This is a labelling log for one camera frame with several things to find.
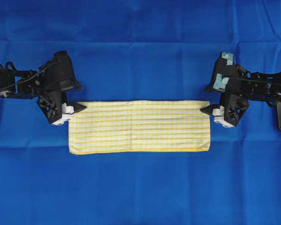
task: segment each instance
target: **yellow checkered towel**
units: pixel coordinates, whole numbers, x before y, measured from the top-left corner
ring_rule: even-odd
[[[207,151],[206,101],[82,102],[69,122],[73,154],[125,151]]]

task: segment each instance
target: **cable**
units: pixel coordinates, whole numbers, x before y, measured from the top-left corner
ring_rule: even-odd
[[[30,80],[32,80],[33,78],[35,78],[37,75],[41,74],[41,73],[44,72],[46,69],[48,69],[49,67],[51,67],[52,65],[57,64],[57,63],[58,63],[58,62],[53,62],[53,63],[51,63],[50,65],[48,65],[47,67],[45,67],[44,69],[42,69],[42,70],[39,71],[38,73],[34,74],[32,77],[28,78],[27,80],[19,81],[19,82],[17,82],[17,83],[13,83],[13,84],[11,84],[11,85],[9,85],[9,86],[6,86],[6,87],[4,87],[4,88],[0,88],[0,91],[5,90],[5,89],[10,88],[10,87],[13,87],[13,86],[16,86],[16,85],[18,85],[18,84],[21,84],[21,83],[25,83],[25,82],[27,82],[27,81],[30,81]]]
[[[242,81],[250,81],[250,82],[259,82],[259,83],[270,83],[273,85],[281,86],[281,83],[274,83],[271,81],[259,81],[259,80],[250,80],[250,79],[244,79],[244,78],[238,78],[238,77],[229,77],[230,79],[236,79],[236,80],[242,80]]]

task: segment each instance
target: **blue backdrop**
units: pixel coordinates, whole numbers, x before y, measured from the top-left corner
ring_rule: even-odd
[[[0,62],[37,69],[67,50],[70,100],[218,102],[219,52],[281,71],[281,0],[0,1]],[[209,152],[76,156],[35,100],[0,99],[0,225],[281,225],[281,133],[252,102],[211,123]]]

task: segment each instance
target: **towel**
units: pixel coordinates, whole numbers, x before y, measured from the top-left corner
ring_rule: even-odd
[[[206,101],[81,102],[69,121],[69,149],[77,155],[127,151],[207,151]]]

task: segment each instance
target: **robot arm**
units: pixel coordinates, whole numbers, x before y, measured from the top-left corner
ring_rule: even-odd
[[[86,108],[67,101],[68,91],[81,89],[66,51],[55,53],[52,60],[39,68],[39,72],[16,70],[12,62],[7,62],[5,67],[0,64],[0,96],[17,99],[38,97],[38,106],[53,125],[62,125],[71,119],[72,114]]]
[[[224,127],[237,126],[250,106],[248,100],[251,100],[263,101],[269,107],[277,107],[281,131],[281,73],[251,73],[234,63],[231,53],[222,52],[205,91],[221,93],[219,104],[207,106],[201,111],[214,116],[214,121]]]

